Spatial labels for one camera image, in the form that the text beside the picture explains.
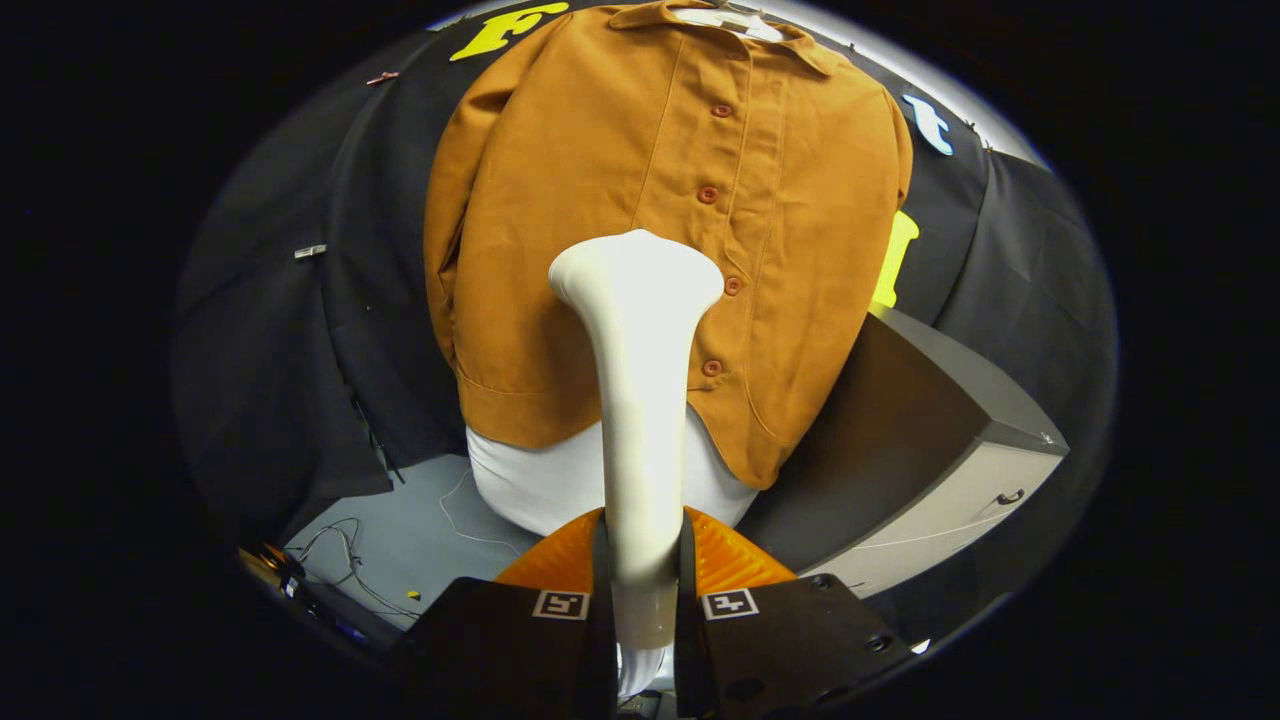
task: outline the shirt collar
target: shirt collar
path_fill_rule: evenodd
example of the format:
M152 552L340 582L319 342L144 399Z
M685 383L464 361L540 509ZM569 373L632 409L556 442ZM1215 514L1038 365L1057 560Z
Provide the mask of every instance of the shirt collar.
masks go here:
M634 27L652 26L652 24L680 24L687 26L685 20L677 18L671 8L708 8L714 9L716 5L712 3L703 3L701 0L659 0L657 3L645 3L643 5L634 5L625 10L620 10L612 18L609 18L609 27L614 29L627 29ZM780 47L786 47L795 53L797 58L804 60L809 67L818 70L824 76L836 74L836 58L832 53L827 51L824 47L819 47L814 42L813 36L804 32L797 27L792 27L782 23L767 23L771 27L778 29L782 35L790 37L791 40L783 40L781 42L774 42Z

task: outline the white mannequin torso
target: white mannequin torso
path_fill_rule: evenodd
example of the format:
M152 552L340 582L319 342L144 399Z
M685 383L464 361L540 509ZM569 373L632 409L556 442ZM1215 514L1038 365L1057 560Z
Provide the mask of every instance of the white mannequin torso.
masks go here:
M485 503L540 536L604 506L604 446L595 423L567 441L526 450L492 441L467 427L467 452ZM730 473L692 407L685 411L685 505L733 527L759 491Z

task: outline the mannequin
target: mannequin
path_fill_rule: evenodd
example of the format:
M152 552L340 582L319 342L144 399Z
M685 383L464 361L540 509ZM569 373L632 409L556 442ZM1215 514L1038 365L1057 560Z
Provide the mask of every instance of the mannequin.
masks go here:
M787 38L762 19L762 10L736 8L727 0L718 0L716 8L672 8L671 12L684 22L721 27L744 38L764 42ZM686 406L685 419L684 502L733 527L758 491L730 473L692 407ZM600 423L540 450L500 443L471 427L466 436L476 488L507 520L548 536L582 512L604 505Z

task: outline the wire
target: wire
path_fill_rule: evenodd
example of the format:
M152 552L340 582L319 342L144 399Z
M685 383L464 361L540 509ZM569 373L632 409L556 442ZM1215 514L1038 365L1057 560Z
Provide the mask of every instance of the wire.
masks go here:
M347 520L352 520L352 521L356 523L356 529L355 529L355 532L352 532L351 538L347 537L346 530L343 530L342 528L337 527L338 523L343 523L343 521L347 521ZM413 612L413 611L410 611L410 610L404 610L403 607L399 607L396 603L393 603L392 601L387 600L385 597L378 594L378 592L375 592L374 588L366 585L365 580L361 579L361 577L357 573L356 568L358 565L364 565L365 562L364 562L364 560L358 555L355 555L352 552L352 550L353 550L353 547L356 544L356 539L360 537L360 518L343 518L342 520L334 520L333 523L325 525L324 528L320 528L320 532L317 532L315 536L312 536L311 541L308 541L307 544L301 548L302 550L302 556L297 559L297 561L298 561L300 565L302 562L305 562L306 559L311 555L311 550L315 546L316 541L320 539L320 536L323 536L323 534L325 534L326 532L330 532L330 530L338 533L339 536L342 536L342 544L343 544L343 548L347 552L347 566L351 569L351 571L347 573L340 580L337 580L337 582L333 582L333 583L326 583L326 582L319 582L317 580L317 584L323 584L323 585L338 585L338 584L344 583L349 578L355 578L356 579L356 584L358 584L361 587L361 589L364 589L365 592L367 592L374 600L376 600L378 602L380 602L383 606L389 607L392 610L392 612L385 612L385 611L379 611L379 610L375 610L374 612L378 612L379 615L403 615L406 618L413 618L413 619L421 618L421 614Z
M461 537L465 537L467 539L474 539L476 542L492 542L492 543L495 543L495 544L504 544L508 548L511 548L511 552L516 553L516 557L520 557L520 551L516 550L509 542L490 541L490 539L484 539L484 538L477 538L477 537L474 537L474 536L463 534L463 533L458 532L458 527L453 524L453 516L449 515L449 509L444 506L444 501L451 495L458 492L458 488L462 487L462 480L465 480L467 478L467 473L470 473L470 471L471 471L471 468L467 468L466 470L463 470L462 475L458 478L458 484L453 486L453 489L451 489L448 493L444 495L444 497L440 498L440 510L444 511L444 516L449 520L449 527L453 528L453 532L456 534L458 534Z

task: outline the shirt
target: shirt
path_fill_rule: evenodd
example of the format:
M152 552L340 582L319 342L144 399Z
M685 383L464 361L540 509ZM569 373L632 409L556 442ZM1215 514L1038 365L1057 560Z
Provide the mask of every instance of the shirt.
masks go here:
M477 433L540 448L600 419L591 343L547 281L564 249L644 228L710 258L689 404L765 489L870 305L911 141L888 91L799 28L685 23L696 0L604 5L529 33L436 147L424 261L435 340ZM662 292L660 277L653 292Z

